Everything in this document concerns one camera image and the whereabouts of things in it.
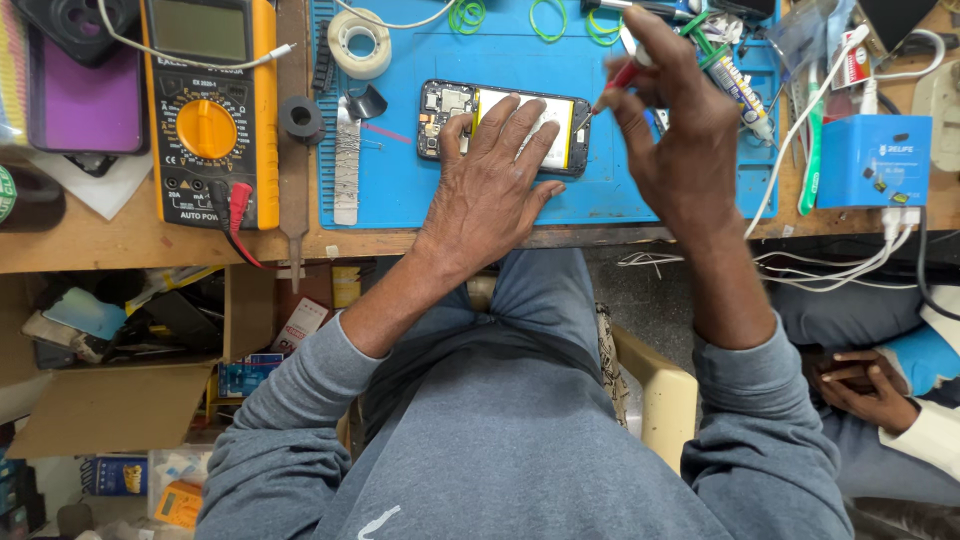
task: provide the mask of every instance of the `red screwdriver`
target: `red screwdriver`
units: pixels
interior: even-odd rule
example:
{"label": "red screwdriver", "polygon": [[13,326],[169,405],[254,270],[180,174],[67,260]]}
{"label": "red screwdriver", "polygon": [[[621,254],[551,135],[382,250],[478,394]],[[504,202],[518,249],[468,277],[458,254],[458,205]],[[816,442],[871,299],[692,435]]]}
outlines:
{"label": "red screwdriver", "polygon": [[[650,67],[654,64],[653,59],[650,58],[650,55],[647,54],[647,50],[643,48],[643,44],[640,43],[636,47],[636,53],[634,54],[634,61],[628,61],[620,68],[620,71],[617,71],[616,77],[607,83],[604,86],[604,92],[611,88],[626,88],[634,80],[634,77],[639,75],[642,72],[643,67]],[[577,126],[577,129],[573,130],[573,133],[577,133],[587,125],[587,122],[597,114],[603,112],[607,108],[607,104],[604,103],[603,93],[600,94],[600,97],[597,98],[596,102],[593,104],[593,108],[590,109],[590,114],[584,118],[584,121]]]}

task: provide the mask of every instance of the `beige plastic chair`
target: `beige plastic chair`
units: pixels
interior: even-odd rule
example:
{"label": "beige plastic chair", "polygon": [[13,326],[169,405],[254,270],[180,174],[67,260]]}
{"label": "beige plastic chair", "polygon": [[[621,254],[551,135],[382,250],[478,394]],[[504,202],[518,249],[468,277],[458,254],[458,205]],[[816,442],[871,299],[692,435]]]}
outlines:
{"label": "beige plastic chair", "polygon": [[684,443],[696,428],[697,380],[628,331],[612,330],[620,367],[643,388],[640,440],[679,474]]}

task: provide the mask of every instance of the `yellow multimeter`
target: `yellow multimeter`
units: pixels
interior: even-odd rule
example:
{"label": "yellow multimeter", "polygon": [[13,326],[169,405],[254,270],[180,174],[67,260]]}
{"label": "yellow multimeter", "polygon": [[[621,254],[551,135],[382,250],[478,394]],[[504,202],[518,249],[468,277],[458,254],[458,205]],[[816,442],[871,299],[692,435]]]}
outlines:
{"label": "yellow multimeter", "polygon": [[[191,61],[234,65],[276,47],[268,0],[140,0],[147,46]],[[276,61],[211,69],[144,55],[160,219],[219,229],[210,185],[253,187],[241,229],[279,225]]]}

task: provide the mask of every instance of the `tape roll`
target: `tape roll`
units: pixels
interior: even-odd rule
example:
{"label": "tape roll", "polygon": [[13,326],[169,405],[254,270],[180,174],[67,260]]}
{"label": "tape roll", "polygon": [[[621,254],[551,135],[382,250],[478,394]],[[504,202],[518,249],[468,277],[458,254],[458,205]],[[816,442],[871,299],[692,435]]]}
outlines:
{"label": "tape roll", "polygon": [[[380,17],[370,10],[356,8],[363,15],[380,20]],[[364,57],[358,57],[350,52],[350,40],[357,36],[366,36],[373,41],[373,52]],[[366,21],[351,12],[339,12],[330,21],[326,40],[330,44],[330,53],[351,79],[369,81],[376,79],[387,70],[393,51],[390,44],[390,32]]]}

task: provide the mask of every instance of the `blue silicone repair mat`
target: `blue silicone repair mat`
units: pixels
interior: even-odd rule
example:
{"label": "blue silicone repair mat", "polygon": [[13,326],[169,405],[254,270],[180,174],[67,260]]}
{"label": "blue silicone repair mat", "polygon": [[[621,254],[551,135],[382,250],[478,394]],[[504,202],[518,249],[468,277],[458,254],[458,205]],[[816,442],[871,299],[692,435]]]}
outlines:
{"label": "blue silicone repair mat", "polygon": [[[567,11],[564,36],[547,43],[530,27],[532,0],[488,0],[487,18],[480,31],[462,36],[452,31],[446,16],[427,26],[412,30],[391,30],[393,59],[387,71],[372,83],[389,103],[387,111],[368,122],[412,141],[417,139],[420,88],[427,79],[446,79],[460,83],[502,86],[581,97],[592,102],[603,89],[604,58],[624,54],[619,42],[602,47],[588,35],[586,18],[580,13],[579,0],[562,0]],[[319,23],[339,11],[332,0],[312,0],[314,39]],[[443,4],[438,0],[357,0],[387,22],[404,24],[423,20]],[[601,26],[613,26],[615,14],[598,11]],[[534,10],[538,27],[546,34],[561,28],[559,9],[553,0],[542,2]],[[762,23],[769,26],[770,21]],[[734,54],[738,67],[752,77],[751,85],[769,105],[777,89],[779,62],[769,43],[747,39],[742,58]],[[334,131],[337,92],[361,90],[365,82],[349,80],[339,72],[333,88],[317,101],[324,111],[326,139],[319,145],[320,221],[328,229],[333,223]],[[771,117],[779,118],[776,109]],[[417,156],[413,143],[363,129],[360,155],[359,210],[356,229],[419,227],[437,188],[440,165]],[[740,137],[737,161],[736,203],[745,217],[753,217],[763,198],[776,149],[764,147],[752,134]],[[709,159],[691,156],[691,159]],[[554,197],[540,214],[539,225],[585,223],[622,223],[657,221],[657,216],[640,198],[627,170],[626,150],[612,116],[606,112],[592,120],[588,166],[578,178],[540,175],[538,181],[557,178],[566,182],[566,191]],[[771,198],[764,217],[777,213],[777,192]]]}

